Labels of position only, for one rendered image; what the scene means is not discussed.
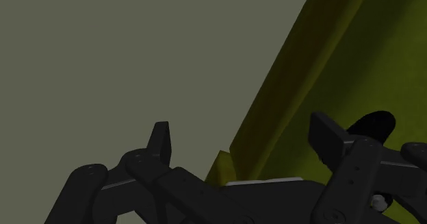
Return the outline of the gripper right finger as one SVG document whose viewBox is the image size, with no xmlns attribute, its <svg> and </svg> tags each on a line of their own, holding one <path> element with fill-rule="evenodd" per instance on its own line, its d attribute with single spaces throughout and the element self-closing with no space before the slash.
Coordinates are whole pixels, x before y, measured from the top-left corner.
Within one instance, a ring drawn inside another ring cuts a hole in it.
<svg viewBox="0 0 427 224">
<path fill-rule="evenodd" d="M 333 175 L 318 199 L 310 224 L 398 224 L 376 210 L 375 193 L 391 195 L 420 224 L 427 224 L 427 143 L 408 142 L 399 151 L 384 141 L 396 120 L 387 111 L 340 127 L 322 112 L 309 122 L 309 144 Z"/>
</svg>

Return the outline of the yellow-green sofa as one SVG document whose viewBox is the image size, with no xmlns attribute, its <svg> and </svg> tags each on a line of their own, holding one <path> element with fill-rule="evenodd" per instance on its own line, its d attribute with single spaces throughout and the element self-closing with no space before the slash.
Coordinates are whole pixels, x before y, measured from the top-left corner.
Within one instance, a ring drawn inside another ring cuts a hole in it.
<svg viewBox="0 0 427 224">
<path fill-rule="evenodd" d="M 427 142 L 427 0 L 306 0 L 228 151 L 207 182 L 331 172 L 307 141 L 321 111 L 343 127 L 376 110 L 396 128 L 386 145 Z"/>
</svg>

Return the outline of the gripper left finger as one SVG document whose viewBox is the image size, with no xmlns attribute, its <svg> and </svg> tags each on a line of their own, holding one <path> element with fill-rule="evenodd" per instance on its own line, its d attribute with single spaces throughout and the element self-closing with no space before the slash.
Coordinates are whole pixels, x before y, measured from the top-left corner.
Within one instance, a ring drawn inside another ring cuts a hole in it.
<svg viewBox="0 0 427 224">
<path fill-rule="evenodd" d="M 255 215 L 181 168 L 170 168 L 166 121 L 147 147 L 124 154 L 116 167 L 88 164 L 71 172 L 44 224 L 116 224 L 136 212 L 146 224 L 255 224 Z"/>
</svg>

